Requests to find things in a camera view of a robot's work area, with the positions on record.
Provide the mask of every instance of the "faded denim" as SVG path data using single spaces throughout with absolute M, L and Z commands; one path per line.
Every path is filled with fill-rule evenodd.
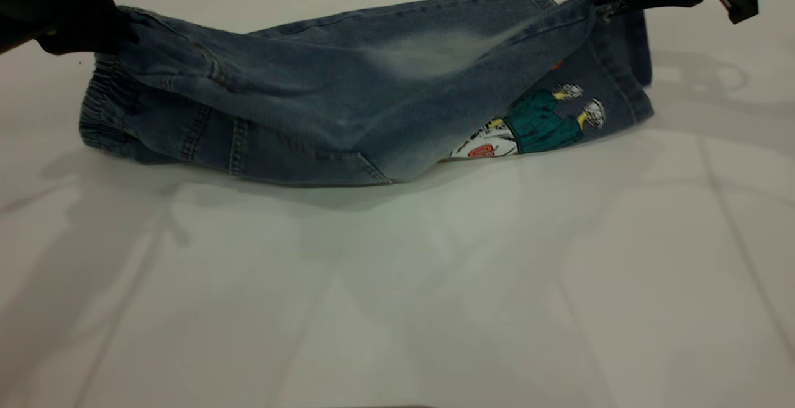
M 450 158 L 489 121 L 511 123 L 528 93 L 554 94 L 542 89 L 594 93 L 606 123 L 580 121 L 579 133 L 561 124 L 525 142 L 534 151 L 652 114 L 642 13 L 607 20 L 593 0 L 429 0 L 253 34 L 119 12 L 140 41 L 97 54 L 80 133 L 141 162 L 189 161 L 279 184 L 386 184 Z M 561 102 L 563 119 L 574 117 L 561 116 L 568 103 L 573 114 L 584 107 Z M 516 126 L 533 131 L 539 117 Z

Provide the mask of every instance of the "jeans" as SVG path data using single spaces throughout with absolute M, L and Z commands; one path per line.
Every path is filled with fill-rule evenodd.
M 278 184 L 409 181 L 446 159 L 567 147 L 650 117 L 642 12 L 593 0 L 429 0 L 253 34 L 119 8 L 85 144 Z

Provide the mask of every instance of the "yellow leg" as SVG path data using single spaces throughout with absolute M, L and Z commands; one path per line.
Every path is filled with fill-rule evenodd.
M 585 122 L 588 119 L 588 113 L 582 112 L 577 116 L 577 122 L 579 123 L 579 129 L 582 130 L 585 126 Z
M 492 119 L 492 120 L 491 120 L 491 122 L 489 122 L 488 124 L 486 124 L 486 127 L 490 128 L 490 129 L 493 129 L 493 128 L 495 128 L 497 125 L 501 125 L 503 122 L 504 122 L 504 121 L 502 121 L 502 119 Z

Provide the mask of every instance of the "stitching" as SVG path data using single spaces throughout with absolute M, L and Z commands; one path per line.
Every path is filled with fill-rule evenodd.
M 356 159 L 360 162 L 361 169 L 364 170 L 364 172 L 368 173 L 370 177 L 375 179 L 375 181 L 379 182 L 380 184 L 390 184 L 393 182 L 391 179 L 386 178 L 384 174 L 378 171 L 377 168 L 375 168 L 375 166 L 372 163 L 370 163 L 364 157 L 363 154 L 354 153 L 354 155 L 356 156 Z
M 424 6 L 419 6 L 419 7 L 406 7 L 407 4 L 411 4 L 411 3 L 392 4 L 392 6 L 384 6 L 384 7 L 389 8 L 389 7 L 393 7 L 394 6 L 394 7 L 400 7 L 400 9 L 395 9 L 395 10 L 392 10 L 392 11 L 389 11 L 389 12 L 383 12 L 382 14 L 375 14 L 375 12 L 374 12 L 374 14 L 365 14 L 365 11 L 372 10 L 372 9 L 361 9 L 361 10 L 355 10 L 355 11 L 350 11 L 350 12 L 344 12 L 343 14 L 340 14 L 340 15 L 336 16 L 336 17 L 338 17 L 337 19 L 331 20 L 331 21 L 323 21 L 325 18 L 330 18 L 330 17 L 321 17 L 321 18 L 316 18 L 315 20 L 307 20 L 306 23 L 309 23 L 307 26 L 304 26 L 303 28 L 300 28 L 300 29 L 296 29 L 296 30 L 294 30 L 292 32 L 286 32 L 285 34 L 274 35 L 272 38 L 275 39 L 275 40 L 278 40 L 281 37 L 290 37 L 291 35 L 301 34 L 301 32 L 305 32 L 305 31 L 307 31 L 309 29 L 312 29 L 312 28 L 322 28 L 324 26 L 331 26 L 332 24 L 338 24 L 338 23 L 341 23 L 343 21 L 354 19 L 354 18 L 387 17 L 389 15 L 393 15 L 393 16 L 396 16 L 396 17 L 402 17 L 403 15 L 408 14 L 408 12 L 427 12 L 428 9 L 443 9 L 443 7 L 445 7 L 445 6 L 455 7 L 455 6 L 459 6 L 461 3 L 465 2 L 465 1 L 479 2 L 480 0 L 451 0 L 451 1 L 445 1 L 443 3 L 436 3 L 436 4 L 434 4 L 432 2 L 428 2 L 428 1 L 440 1 L 440 0 L 417 1 L 417 3 L 426 3 Z M 290 25 L 293 25 L 293 24 L 300 24 L 300 23 L 301 23 L 301 21 L 298 21 L 296 23 L 287 23 L 287 24 L 282 25 L 281 28 L 287 29 L 286 28 L 287 26 L 290 26 Z M 279 28 L 279 26 L 276 26 L 275 28 L 265 29 L 264 31 L 271 31 L 273 29 L 278 29 L 278 28 Z M 258 32 L 253 32 L 252 34 L 248 34 L 248 35 L 256 35 L 256 34 L 258 34 Z
M 507 47 L 512 46 L 512 45 L 516 45 L 517 43 L 520 43 L 520 42 L 522 42 L 522 41 L 524 41 L 526 39 L 529 39 L 531 37 L 537 37 L 538 35 L 546 34 L 546 32 L 551 32 L 551 31 L 554 31 L 556 29 L 565 29 L 565 28 L 568 28 L 569 26 L 574 26 L 574 25 L 580 24 L 583 21 L 586 21 L 586 20 L 588 20 L 591 17 L 590 14 L 585 14 L 585 15 L 582 15 L 580 17 L 574 17 L 575 18 L 574 20 L 569 21 L 569 19 L 571 19 L 571 15 L 575 15 L 575 14 L 577 14 L 577 12 L 569 12 L 567 15 L 565 15 L 563 17 L 554 17 L 554 18 L 549 18 L 548 17 L 545 20 L 542 20 L 542 21 L 539 21 L 539 22 L 535 22 L 535 23 L 531 24 L 531 26 L 528 26 L 527 28 L 523 29 L 519 34 L 514 35 L 513 37 L 509 38 L 508 40 L 505 40 L 502 43 L 502 45 L 498 45 L 497 47 L 494 47 L 490 52 L 488 52 L 487 54 L 483 55 L 483 57 L 481 57 L 479 60 L 476 60 L 474 63 L 472 63 L 472 65 L 475 65 L 475 63 L 479 62 L 480 60 L 483 60 L 483 59 L 486 59 L 486 58 L 490 57 L 494 53 L 494 51 L 497 51 L 497 50 L 502 49 L 502 48 L 507 48 Z M 317 47 L 317 48 L 334 48 L 334 47 L 330 47 L 330 46 L 327 46 L 327 45 L 321 45 L 320 43 L 306 43 L 306 42 L 303 42 L 303 41 L 295 41 L 295 40 L 279 40 L 279 41 L 281 43 L 287 43 L 288 45 L 300 45 L 300 46 L 309 46 L 309 47 Z M 353 51 L 353 52 L 381 52 L 381 51 L 383 51 L 383 50 L 378 50 L 378 49 L 359 49 L 359 48 L 336 48 L 336 49 L 340 49 L 341 51 Z M 137 75 L 164 75 L 164 74 L 170 74 L 170 73 L 165 73 L 165 72 L 161 72 L 161 71 L 151 71 L 151 72 L 135 71 L 133 68 L 129 68 L 129 67 L 127 69 L 130 70 L 130 71 L 133 71 Z M 181 76 L 182 77 L 188 77 L 188 78 L 208 79 L 208 77 L 206 77 L 204 75 L 181 75 Z
M 125 102 L 125 108 L 123 109 L 122 117 L 119 119 L 119 125 L 121 126 L 122 131 L 127 131 L 127 116 L 132 113 L 134 106 L 139 99 L 139 94 L 141 94 L 141 89 L 138 86 L 131 85 L 134 88 L 133 94 L 130 96 L 129 102 Z
M 110 76 L 110 77 L 108 77 L 108 81 L 107 82 L 109 82 L 109 83 L 116 82 L 116 69 L 113 68 L 113 65 L 108 65 L 107 73 Z M 104 82 L 105 82 L 105 80 L 102 80 L 102 88 L 105 88 L 104 90 L 101 90 L 101 92 L 102 92 L 102 101 L 98 102 L 99 105 L 96 106 L 97 109 L 99 110 L 99 118 L 98 118 L 99 121 L 102 121 L 103 119 L 105 119 L 105 116 L 107 115 L 107 111 L 105 110 L 105 108 L 107 108 L 108 90 L 107 90 L 107 83 L 104 83 Z M 97 88 L 99 88 L 99 85 L 100 85 L 99 81 L 97 81 L 96 85 L 98 85 Z
M 651 52 L 648 47 L 648 29 L 647 23 L 645 22 L 645 15 L 643 12 L 638 12 L 638 14 L 634 14 L 631 17 L 631 20 L 627 21 L 627 24 L 631 31 L 630 39 L 639 41 L 638 45 L 633 45 L 632 47 L 634 50 L 634 52 L 631 53 L 630 60 L 632 75 L 634 76 L 636 70 L 640 68 L 644 73 L 648 74 L 648 77 L 644 79 L 651 80 L 653 71 L 651 71 Z
M 594 35 L 600 35 L 598 28 L 594 28 Z M 605 46 L 598 47 L 596 45 L 597 41 L 595 41 L 594 38 L 595 37 L 591 37 L 591 39 L 588 40 L 588 46 L 591 48 L 591 52 L 594 53 L 594 57 L 596 57 L 596 63 L 598 63 L 599 68 L 601 68 L 602 71 L 604 71 L 605 74 L 611 78 L 610 82 L 616 87 L 616 90 L 619 91 L 619 94 L 621 94 L 621 97 L 627 103 L 629 108 L 632 109 L 631 113 L 633 122 L 638 122 L 638 109 L 636 108 L 636 105 L 634 105 L 633 100 L 628 97 L 627 92 L 624 91 L 624 87 L 620 85 L 622 80 L 619 77 L 619 72 L 614 71 L 614 68 L 611 68 L 611 66 L 613 66 L 613 62 L 611 62 L 610 65 L 607 64 L 608 60 L 604 59 L 604 57 L 601 55 L 602 50 L 606 48 Z
M 176 30 L 175 28 L 173 28 L 173 26 L 171 26 L 171 24 L 168 24 L 165 20 L 163 20 L 160 15 L 154 14 L 153 12 L 151 13 L 142 12 L 139 9 L 133 9 L 133 8 L 128 8 L 128 9 L 130 9 L 131 12 L 136 12 L 136 14 L 138 15 L 142 15 L 143 17 L 152 18 L 153 20 L 160 23 L 164 28 L 170 30 L 179 37 L 182 37 L 185 40 L 187 40 L 188 43 L 190 43 L 191 46 L 193 46 L 193 48 L 195 48 L 196 51 L 199 52 L 199 54 L 201 54 L 202 57 L 204 57 L 205 60 L 210 62 L 212 66 L 212 69 L 210 71 L 210 80 L 213 80 L 214 83 L 221 85 L 223 88 L 227 89 L 228 91 L 233 92 L 230 86 L 228 86 L 228 84 L 224 82 L 224 69 L 222 68 L 219 61 L 216 59 L 215 55 L 211 54 L 210 51 L 207 51 L 206 48 L 199 45 L 199 43 L 196 40 L 194 40 L 193 37 L 190 37 L 190 35 L 188 34 L 184 34 L 184 32 L 182 31 Z
M 235 128 L 232 134 L 232 152 L 229 161 L 229 173 L 234 176 L 242 175 L 243 167 L 243 146 L 245 145 L 245 138 L 248 133 L 248 121 L 236 117 Z
M 193 121 L 191 121 L 191 125 L 188 127 L 188 131 L 182 141 L 182 149 L 179 151 L 179 158 L 181 160 L 193 160 L 193 153 L 196 151 L 196 145 L 199 143 L 199 139 L 202 133 L 204 133 L 204 129 L 207 127 L 207 122 L 209 120 L 210 109 L 205 105 L 199 106 L 199 110 L 196 112 Z

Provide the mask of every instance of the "red patch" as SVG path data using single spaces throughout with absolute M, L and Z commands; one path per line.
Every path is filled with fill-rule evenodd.
M 494 156 L 493 145 L 484 144 L 469 151 L 469 158 L 480 158 L 483 156 Z

